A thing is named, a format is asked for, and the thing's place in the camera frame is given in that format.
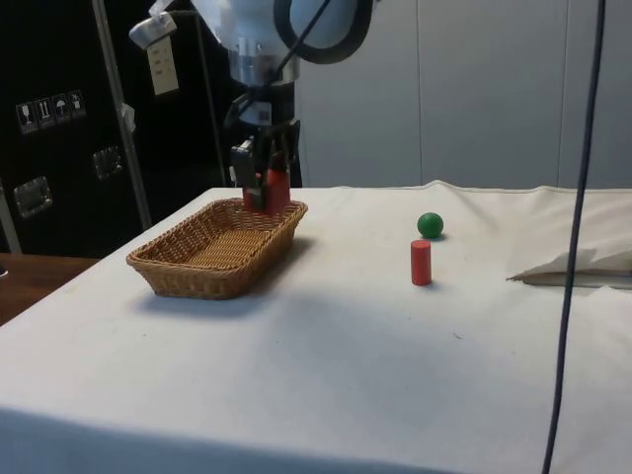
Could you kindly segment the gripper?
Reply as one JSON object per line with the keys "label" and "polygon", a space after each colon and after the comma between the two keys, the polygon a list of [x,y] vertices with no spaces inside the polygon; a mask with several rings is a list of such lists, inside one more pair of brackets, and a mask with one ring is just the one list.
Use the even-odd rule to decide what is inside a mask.
{"label": "gripper", "polygon": [[[258,88],[235,83],[236,97],[224,116],[224,129],[256,132],[266,130],[271,139],[269,168],[291,173],[298,160],[300,120],[295,118],[295,86],[293,83],[271,86],[258,95]],[[251,209],[267,208],[267,164],[263,158],[264,143],[255,133],[231,147],[230,159],[235,184],[244,193],[244,202]]]}

